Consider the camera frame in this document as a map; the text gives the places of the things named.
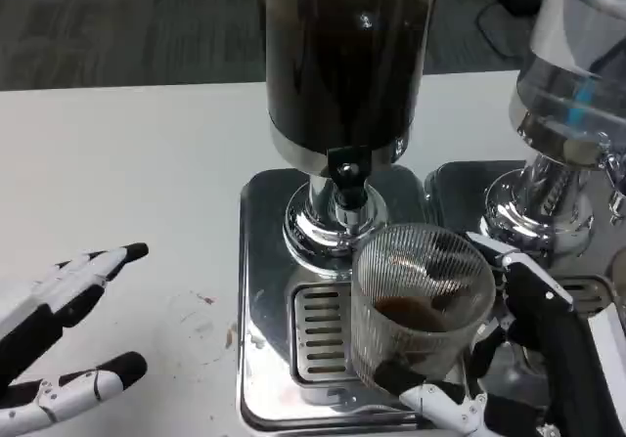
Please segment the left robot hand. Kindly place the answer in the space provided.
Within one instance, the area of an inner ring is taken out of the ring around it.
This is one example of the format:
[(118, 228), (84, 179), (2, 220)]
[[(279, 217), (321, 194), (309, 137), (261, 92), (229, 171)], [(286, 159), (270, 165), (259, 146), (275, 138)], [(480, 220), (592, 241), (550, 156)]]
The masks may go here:
[(126, 265), (148, 253), (145, 243), (135, 242), (82, 254), (2, 298), (2, 435), (21, 436), (82, 415), (146, 374), (146, 359), (131, 351), (86, 370), (18, 381), (66, 330), (91, 313)]

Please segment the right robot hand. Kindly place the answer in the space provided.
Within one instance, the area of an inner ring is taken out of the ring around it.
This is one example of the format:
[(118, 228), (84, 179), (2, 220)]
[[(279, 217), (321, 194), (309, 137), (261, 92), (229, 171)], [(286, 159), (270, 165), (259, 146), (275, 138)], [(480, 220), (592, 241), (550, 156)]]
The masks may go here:
[(625, 334), (616, 305), (584, 318), (571, 295), (528, 254), (477, 233), (464, 237), (503, 273), (511, 326), (544, 357), (551, 397), (547, 422), (510, 399), (484, 392), (462, 398), (457, 386), (429, 381), (395, 361), (376, 368), (376, 385), (462, 436), (624, 435)]

